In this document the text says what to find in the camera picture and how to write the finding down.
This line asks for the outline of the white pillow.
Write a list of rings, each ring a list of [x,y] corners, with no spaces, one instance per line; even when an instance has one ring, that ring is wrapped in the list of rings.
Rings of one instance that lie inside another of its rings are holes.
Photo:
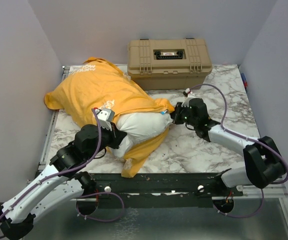
[[[127,135],[118,149],[111,149],[112,154],[117,158],[123,157],[135,145],[162,134],[172,121],[169,113],[163,115],[160,112],[136,112],[121,115],[116,127]]]

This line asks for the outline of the orange Mickey Mouse pillowcase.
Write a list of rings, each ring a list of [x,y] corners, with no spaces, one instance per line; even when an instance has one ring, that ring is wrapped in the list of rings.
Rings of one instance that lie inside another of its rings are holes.
[[[121,115],[132,113],[160,113],[171,115],[175,108],[166,98],[152,98],[113,63],[102,58],[89,58],[74,70],[53,91],[44,96],[50,110],[65,110],[79,126],[95,124],[92,109],[111,109],[115,112],[113,123]],[[123,157],[121,176],[134,177],[149,155],[164,141],[169,127],[151,140],[132,147]]]

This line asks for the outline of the tan plastic toolbox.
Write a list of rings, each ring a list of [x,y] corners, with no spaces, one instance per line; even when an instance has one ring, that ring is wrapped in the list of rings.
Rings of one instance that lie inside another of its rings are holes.
[[[202,84],[213,70],[204,39],[139,39],[128,44],[127,74],[143,90]]]

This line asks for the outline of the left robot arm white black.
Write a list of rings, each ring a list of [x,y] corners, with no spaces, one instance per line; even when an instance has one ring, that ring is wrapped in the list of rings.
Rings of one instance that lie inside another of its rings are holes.
[[[66,201],[110,194],[82,169],[100,151],[119,148],[126,136],[112,122],[107,128],[101,124],[83,126],[20,193],[0,202],[0,239],[22,239],[41,217]]]

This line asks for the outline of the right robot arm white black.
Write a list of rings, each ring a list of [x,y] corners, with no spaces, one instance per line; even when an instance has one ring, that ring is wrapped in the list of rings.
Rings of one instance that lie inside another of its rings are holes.
[[[190,125],[199,138],[219,144],[243,157],[243,167],[230,168],[217,175],[213,189],[220,196],[236,186],[253,185],[263,189],[287,173],[272,138],[255,138],[224,128],[220,122],[211,119],[201,98],[178,102],[171,118],[176,125]]]

